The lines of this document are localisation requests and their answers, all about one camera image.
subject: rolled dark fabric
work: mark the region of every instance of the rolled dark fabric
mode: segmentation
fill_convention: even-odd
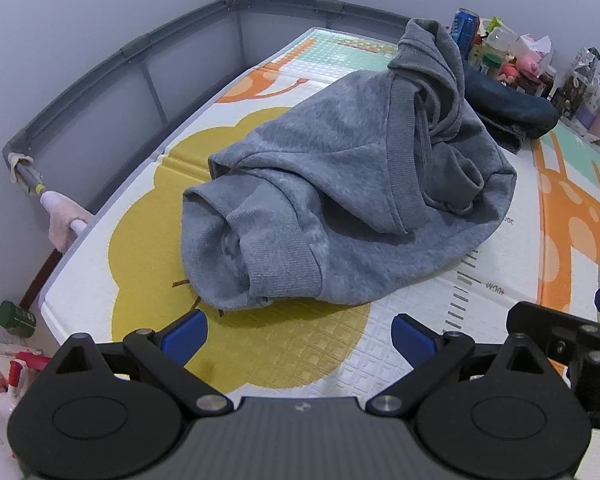
[[[526,138],[539,139],[558,123],[560,114],[547,99],[516,92],[462,63],[464,98],[501,147],[516,153]]]

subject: gray fabric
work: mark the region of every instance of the gray fabric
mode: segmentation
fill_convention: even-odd
[[[516,173],[464,101],[443,27],[411,20],[385,72],[354,72],[209,159],[187,189],[182,257],[208,304],[376,300],[461,258]]]

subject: soda can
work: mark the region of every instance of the soda can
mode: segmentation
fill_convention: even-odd
[[[454,39],[463,59],[469,57],[471,45],[480,26],[480,17],[467,9],[459,9],[451,25],[451,37]]]

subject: metal screw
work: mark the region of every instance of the metal screw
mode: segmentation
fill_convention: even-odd
[[[224,410],[228,403],[229,401],[226,400],[226,397],[216,394],[203,395],[196,400],[196,406],[206,412],[219,412],[220,410]]]
[[[600,351],[592,350],[591,352],[589,352],[589,359],[595,362],[595,364],[600,365]]]
[[[557,356],[560,356],[560,355],[562,355],[562,354],[564,353],[564,351],[565,351],[566,349],[567,349],[567,345],[565,345],[564,341],[558,341],[558,342],[555,344],[555,347],[554,347],[554,353],[555,353]]]
[[[371,401],[374,409],[383,413],[395,412],[402,406],[402,401],[392,395],[382,395]]]

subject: giraffe spot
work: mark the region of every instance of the giraffe spot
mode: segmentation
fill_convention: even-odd
[[[229,88],[222,97],[234,97],[240,94],[244,94],[253,86],[253,79],[251,77],[243,77],[235,85]]]
[[[569,219],[569,235],[571,236],[571,245],[573,248],[579,250],[592,262],[595,262],[598,256],[596,239],[582,218],[572,216]]]
[[[543,193],[551,193],[551,181],[544,173],[540,173],[540,191]]]
[[[562,189],[564,190],[565,195],[574,204],[581,204],[582,203],[582,197],[573,190],[573,187],[569,186],[569,184],[567,184],[564,181],[562,181],[560,183],[560,186],[562,186]]]
[[[542,257],[544,258],[542,261],[542,279],[549,283],[558,277],[560,256],[558,254],[558,247],[548,235],[544,235],[544,253]]]

